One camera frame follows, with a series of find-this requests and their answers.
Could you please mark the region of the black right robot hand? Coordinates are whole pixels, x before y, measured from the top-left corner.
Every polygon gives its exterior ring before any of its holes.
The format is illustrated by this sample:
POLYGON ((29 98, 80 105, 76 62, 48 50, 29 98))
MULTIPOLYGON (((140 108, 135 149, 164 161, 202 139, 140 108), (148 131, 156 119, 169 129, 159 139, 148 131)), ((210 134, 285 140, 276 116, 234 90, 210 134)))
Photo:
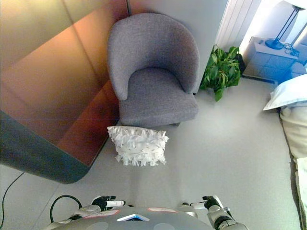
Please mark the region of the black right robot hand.
POLYGON ((224 208, 220 199, 216 195, 203 196, 203 201, 197 203, 190 203, 190 206, 194 209, 209 209, 211 206, 218 206, 224 208))

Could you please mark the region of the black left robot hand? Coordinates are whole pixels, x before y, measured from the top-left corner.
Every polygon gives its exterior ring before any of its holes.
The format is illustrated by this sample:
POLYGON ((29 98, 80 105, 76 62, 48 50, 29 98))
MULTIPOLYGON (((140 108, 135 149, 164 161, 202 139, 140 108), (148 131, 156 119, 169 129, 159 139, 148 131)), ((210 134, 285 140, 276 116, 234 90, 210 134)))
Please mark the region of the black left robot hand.
POLYGON ((114 207, 122 207, 126 204, 125 200, 116 200, 116 196, 97 196, 93 199, 91 205, 97 205, 101 211, 107 211, 114 207))

